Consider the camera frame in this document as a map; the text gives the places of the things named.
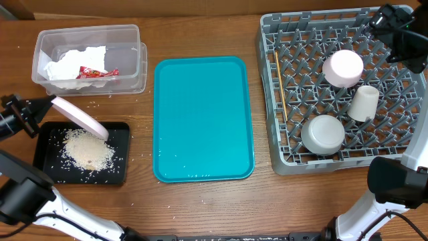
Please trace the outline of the gray bowl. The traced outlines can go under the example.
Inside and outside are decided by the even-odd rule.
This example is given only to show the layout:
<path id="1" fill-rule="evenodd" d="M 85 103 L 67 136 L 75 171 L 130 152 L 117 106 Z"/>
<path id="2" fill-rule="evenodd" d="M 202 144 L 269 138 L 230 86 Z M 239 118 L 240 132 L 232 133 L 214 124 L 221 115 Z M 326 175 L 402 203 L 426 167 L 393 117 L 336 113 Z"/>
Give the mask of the gray bowl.
<path id="1" fill-rule="evenodd" d="M 308 120 L 300 134 L 307 150 L 323 156 L 338 152 L 345 138 L 342 123 L 330 115 L 320 115 Z"/>

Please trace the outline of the red sauce packet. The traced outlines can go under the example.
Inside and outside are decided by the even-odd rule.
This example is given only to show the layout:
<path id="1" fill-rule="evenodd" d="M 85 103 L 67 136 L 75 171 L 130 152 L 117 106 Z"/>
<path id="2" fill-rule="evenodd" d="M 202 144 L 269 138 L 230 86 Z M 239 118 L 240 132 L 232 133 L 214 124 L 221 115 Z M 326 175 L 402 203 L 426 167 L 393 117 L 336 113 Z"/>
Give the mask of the red sauce packet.
<path id="1" fill-rule="evenodd" d="M 101 71 L 94 70 L 92 68 L 81 66 L 79 74 L 78 74 L 78 76 L 76 78 L 77 79 L 82 79 L 82 78 L 104 78 L 104 77 L 118 76 L 118 75 L 119 75 L 118 69 L 115 69 L 115 70 L 110 71 L 110 72 L 101 72 Z"/>

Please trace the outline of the white napkin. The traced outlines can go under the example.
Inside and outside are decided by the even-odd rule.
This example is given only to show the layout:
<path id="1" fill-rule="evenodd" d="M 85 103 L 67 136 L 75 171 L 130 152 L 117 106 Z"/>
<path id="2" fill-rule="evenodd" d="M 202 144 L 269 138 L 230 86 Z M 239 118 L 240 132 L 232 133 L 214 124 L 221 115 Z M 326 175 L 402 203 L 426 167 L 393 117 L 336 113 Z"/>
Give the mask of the white napkin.
<path id="1" fill-rule="evenodd" d="M 50 61 L 43 68 L 48 80 L 56 87 L 67 90 L 81 89 L 90 86 L 89 82 L 81 81 L 76 77 L 80 67 L 88 67 L 97 71 L 105 70 L 106 46 L 87 47 L 84 51 L 69 50 L 57 62 Z"/>

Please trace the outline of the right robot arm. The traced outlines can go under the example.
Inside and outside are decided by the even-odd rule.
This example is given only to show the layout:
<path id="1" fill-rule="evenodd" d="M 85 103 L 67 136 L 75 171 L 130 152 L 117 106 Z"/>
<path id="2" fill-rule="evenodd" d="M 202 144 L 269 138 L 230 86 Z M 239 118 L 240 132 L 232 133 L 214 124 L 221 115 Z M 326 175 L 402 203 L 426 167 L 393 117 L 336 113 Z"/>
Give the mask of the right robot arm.
<path id="1" fill-rule="evenodd" d="M 369 22 L 370 33 L 391 49 L 388 63 L 414 74 L 427 67 L 427 0 L 412 13 L 383 5 Z M 320 240 L 380 240 L 378 230 L 394 217 L 427 202 L 427 99 L 423 99 L 411 142 L 400 160 L 375 157 L 367 192 L 344 214 L 331 219 Z"/>

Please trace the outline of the white paper cup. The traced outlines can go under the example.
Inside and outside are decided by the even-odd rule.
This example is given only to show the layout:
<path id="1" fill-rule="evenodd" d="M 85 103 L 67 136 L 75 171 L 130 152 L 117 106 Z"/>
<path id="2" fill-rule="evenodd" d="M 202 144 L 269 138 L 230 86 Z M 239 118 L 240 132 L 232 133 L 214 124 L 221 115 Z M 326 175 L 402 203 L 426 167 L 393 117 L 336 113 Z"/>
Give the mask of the white paper cup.
<path id="1" fill-rule="evenodd" d="M 372 86 L 360 86 L 350 103 L 348 116 L 355 121 L 365 122 L 375 117 L 379 91 Z"/>

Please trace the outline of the gray dishwasher rack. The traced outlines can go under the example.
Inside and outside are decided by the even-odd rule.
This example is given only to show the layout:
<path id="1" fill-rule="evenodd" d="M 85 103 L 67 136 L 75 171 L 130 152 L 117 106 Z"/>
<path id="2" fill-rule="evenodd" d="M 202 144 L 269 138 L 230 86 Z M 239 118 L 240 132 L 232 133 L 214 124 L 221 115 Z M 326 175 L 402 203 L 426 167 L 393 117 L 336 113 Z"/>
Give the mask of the gray dishwasher rack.
<path id="1" fill-rule="evenodd" d="M 425 77 L 400 64 L 390 64 L 390 49 L 369 36 L 376 7 L 270 13 L 263 15 L 255 42 L 262 80 L 272 169 L 279 175 L 331 172 L 364 167 L 377 156 L 398 159 L 409 144 L 423 103 Z M 278 82 L 278 51 L 288 121 L 285 122 Z M 355 87 L 337 88 L 322 73 L 324 61 L 340 50 L 363 60 L 359 85 L 379 91 L 377 113 L 363 123 L 347 111 Z M 302 143 L 304 123 L 327 114 L 345 130 L 338 152 L 311 153 Z"/>

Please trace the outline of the small pink bowl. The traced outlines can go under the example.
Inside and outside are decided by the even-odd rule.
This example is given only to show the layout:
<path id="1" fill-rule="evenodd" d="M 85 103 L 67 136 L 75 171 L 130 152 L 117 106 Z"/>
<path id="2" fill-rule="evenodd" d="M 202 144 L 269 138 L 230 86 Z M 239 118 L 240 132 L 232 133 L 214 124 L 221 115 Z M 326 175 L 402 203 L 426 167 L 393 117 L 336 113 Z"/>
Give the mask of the small pink bowl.
<path id="1" fill-rule="evenodd" d="M 322 65 L 324 78 L 337 88 L 350 88 L 356 85 L 363 70 L 362 58 L 351 50 L 335 52 Z"/>

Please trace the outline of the large white plate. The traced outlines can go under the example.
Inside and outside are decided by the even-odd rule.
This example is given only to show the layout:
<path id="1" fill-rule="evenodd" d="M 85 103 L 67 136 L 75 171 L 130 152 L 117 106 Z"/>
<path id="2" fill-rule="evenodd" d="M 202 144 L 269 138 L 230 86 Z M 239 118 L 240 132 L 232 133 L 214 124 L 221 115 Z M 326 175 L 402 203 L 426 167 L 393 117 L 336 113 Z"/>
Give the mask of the large white plate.
<path id="1" fill-rule="evenodd" d="M 65 117 L 70 119 L 73 123 L 82 127 L 86 131 L 90 132 L 94 136 L 102 139 L 103 141 L 108 140 L 108 131 L 98 121 L 92 118 L 90 115 L 85 113 L 83 110 L 74 106 L 67 100 L 57 96 L 52 101 L 52 107 L 58 112 L 62 113 Z"/>

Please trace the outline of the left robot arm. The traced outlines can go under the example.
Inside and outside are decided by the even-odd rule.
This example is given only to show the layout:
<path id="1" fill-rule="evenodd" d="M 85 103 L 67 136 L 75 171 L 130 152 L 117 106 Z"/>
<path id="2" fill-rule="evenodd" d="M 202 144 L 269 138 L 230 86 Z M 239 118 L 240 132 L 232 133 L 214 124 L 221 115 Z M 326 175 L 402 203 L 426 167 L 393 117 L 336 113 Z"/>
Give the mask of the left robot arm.
<path id="1" fill-rule="evenodd" d="M 23 100 L 12 94 L 1 97 L 1 138 L 19 131 L 31 138 L 39 132 L 39 123 L 50 108 L 55 108 L 71 121 L 102 140 L 108 131 L 83 110 L 57 96 Z M 63 232 L 77 240 L 139 240 L 146 236 L 111 220 L 99 218 L 64 198 L 50 177 L 32 165 L 1 152 L 1 174 L 8 181 L 1 187 L 1 222 L 21 224 L 18 234 L 35 224 Z"/>

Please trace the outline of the wooden chopstick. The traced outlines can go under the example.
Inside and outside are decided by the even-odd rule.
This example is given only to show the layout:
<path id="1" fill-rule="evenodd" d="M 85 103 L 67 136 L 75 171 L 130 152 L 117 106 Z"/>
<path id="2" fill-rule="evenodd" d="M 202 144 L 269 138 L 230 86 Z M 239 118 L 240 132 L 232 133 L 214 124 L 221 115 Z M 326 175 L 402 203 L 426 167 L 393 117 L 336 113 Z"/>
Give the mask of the wooden chopstick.
<path id="1" fill-rule="evenodd" d="M 287 110 L 286 110 L 286 101 L 285 101 L 285 95 L 284 95 L 284 86 L 283 86 L 283 82 L 282 82 L 282 74 L 281 74 L 281 71 L 280 71 L 280 61 L 279 61 L 279 58 L 278 58 L 278 51 L 275 50 L 274 54 L 275 54 L 275 61 L 276 61 L 276 70 L 277 70 L 278 82 L 279 82 L 279 86 L 280 86 L 280 96 L 281 96 L 282 108 L 283 108 L 283 112 L 284 112 L 285 122 L 287 122 L 288 121 L 288 114 L 287 114 Z"/>

